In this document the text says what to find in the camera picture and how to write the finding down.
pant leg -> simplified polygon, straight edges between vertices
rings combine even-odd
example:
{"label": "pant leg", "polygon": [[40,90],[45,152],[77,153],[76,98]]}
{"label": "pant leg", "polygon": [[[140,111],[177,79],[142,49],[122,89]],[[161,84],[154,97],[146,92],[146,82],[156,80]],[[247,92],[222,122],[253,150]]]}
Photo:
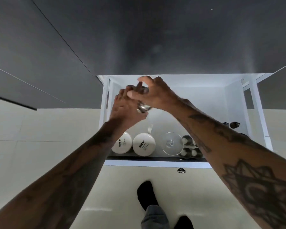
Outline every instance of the pant leg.
{"label": "pant leg", "polygon": [[157,205],[150,205],[141,222],[142,229],[169,229],[168,219],[164,210]]}

drawer knob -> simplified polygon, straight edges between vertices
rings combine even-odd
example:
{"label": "drawer knob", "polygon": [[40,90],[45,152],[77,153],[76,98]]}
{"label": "drawer knob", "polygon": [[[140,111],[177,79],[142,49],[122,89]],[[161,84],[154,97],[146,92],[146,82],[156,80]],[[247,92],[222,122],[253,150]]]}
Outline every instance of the drawer knob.
{"label": "drawer knob", "polygon": [[183,168],[179,168],[179,169],[177,170],[177,172],[178,172],[178,173],[185,173],[186,171],[185,171],[185,169],[183,169]]}

wine glass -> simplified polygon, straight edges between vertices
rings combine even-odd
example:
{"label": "wine glass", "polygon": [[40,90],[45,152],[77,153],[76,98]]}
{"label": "wine glass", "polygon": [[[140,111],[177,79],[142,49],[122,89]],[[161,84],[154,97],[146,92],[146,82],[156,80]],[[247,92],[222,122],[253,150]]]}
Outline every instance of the wine glass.
{"label": "wine glass", "polygon": [[166,154],[176,156],[183,149],[182,137],[178,133],[168,132],[162,138],[161,147]]}

foot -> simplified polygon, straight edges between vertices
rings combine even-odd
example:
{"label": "foot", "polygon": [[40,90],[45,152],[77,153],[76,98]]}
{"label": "foot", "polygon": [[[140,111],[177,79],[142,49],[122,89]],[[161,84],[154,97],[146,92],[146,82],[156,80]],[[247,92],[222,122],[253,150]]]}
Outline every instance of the foot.
{"label": "foot", "polygon": [[153,185],[150,181],[145,181],[139,186],[137,195],[138,200],[145,211],[150,205],[159,206],[154,194]]}
{"label": "foot", "polygon": [[194,227],[191,220],[186,215],[183,215],[179,218],[174,229],[194,229]]}

person's right hand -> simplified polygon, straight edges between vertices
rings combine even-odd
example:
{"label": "person's right hand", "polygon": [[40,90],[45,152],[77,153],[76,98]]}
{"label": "person's right hand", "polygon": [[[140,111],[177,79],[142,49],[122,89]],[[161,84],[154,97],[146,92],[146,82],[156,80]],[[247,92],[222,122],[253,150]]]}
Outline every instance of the person's right hand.
{"label": "person's right hand", "polygon": [[149,92],[141,94],[135,90],[129,91],[127,95],[131,99],[140,100],[150,107],[165,111],[168,111],[172,105],[180,101],[179,96],[177,96],[160,77],[152,79],[149,76],[142,76],[138,78],[138,81],[147,84]]}

